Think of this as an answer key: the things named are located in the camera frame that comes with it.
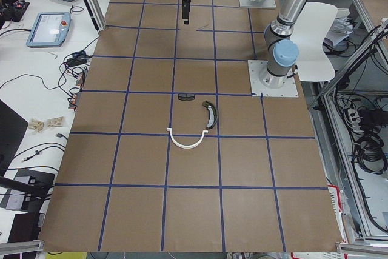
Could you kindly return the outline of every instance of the white desk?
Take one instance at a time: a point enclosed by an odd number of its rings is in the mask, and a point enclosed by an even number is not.
[[[13,22],[6,29],[1,29],[0,33],[9,29],[30,29],[39,12],[68,12],[72,5],[84,8],[82,13],[72,14],[72,23],[65,43],[59,48],[39,48],[32,49],[25,45],[29,32],[11,32],[0,37],[0,84],[19,75],[29,73],[41,76],[48,87],[56,87],[61,75],[59,65],[65,56],[72,52],[82,50],[90,41],[98,36],[83,0],[65,2],[61,0],[28,0],[30,7],[27,9],[24,19],[21,22]],[[102,12],[107,11],[109,0],[98,0]],[[93,54],[96,42],[88,47],[86,52]],[[67,84],[63,86],[65,90],[74,87],[75,79],[67,77]],[[21,143],[18,152],[31,146],[57,142],[65,144],[64,138],[57,138],[57,133],[68,136],[74,119],[74,111],[67,108],[67,95],[60,89],[47,90],[43,87],[38,78],[24,76],[12,81],[0,89],[0,99],[10,106],[15,112],[25,120],[32,118],[46,120],[59,116],[65,117],[65,127],[47,129],[41,133],[28,130]],[[21,162],[25,156],[30,156],[35,149],[12,161],[9,168],[29,167],[29,166],[52,166],[59,168],[62,159],[62,151],[59,149],[45,150],[41,155],[26,162]],[[51,169],[33,169],[41,172],[55,173]],[[14,178],[15,170],[7,171],[5,177]],[[5,193],[6,189],[0,187],[0,193]],[[46,201],[41,212],[46,212],[49,201]],[[7,211],[0,209],[0,243],[8,242],[10,229],[15,214],[22,212]]]

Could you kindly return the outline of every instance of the white mounting plate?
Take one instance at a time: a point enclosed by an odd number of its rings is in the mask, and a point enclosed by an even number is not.
[[[264,9],[275,9],[275,0],[264,0],[262,2],[255,2],[250,0],[240,0],[240,7],[244,8],[264,8]]]
[[[261,94],[267,97],[299,97],[298,89],[296,88],[294,78],[288,78],[286,83],[281,88],[271,89],[263,85],[259,80],[260,70],[267,65],[268,61],[260,60],[249,60],[249,79],[250,79],[250,88],[252,90],[253,97],[260,97]]]

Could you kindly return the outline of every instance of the white handle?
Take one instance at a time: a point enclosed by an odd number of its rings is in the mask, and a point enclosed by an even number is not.
[[[205,134],[209,132],[208,130],[203,130],[201,138],[196,143],[194,143],[192,145],[182,145],[181,143],[178,143],[176,141],[176,139],[174,139],[174,136],[172,135],[172,128],[168,127],[168,128],[166,128],[166,130],[170,133],[170,137],[171,137],[171,140],[173,141],[173,143],[176,144],[179,148],[182,148],[182,149],[192,149],[192,148],[195,148],[196,146],[198,146],[199,144],[202,143],[202,140],[204,139]]]

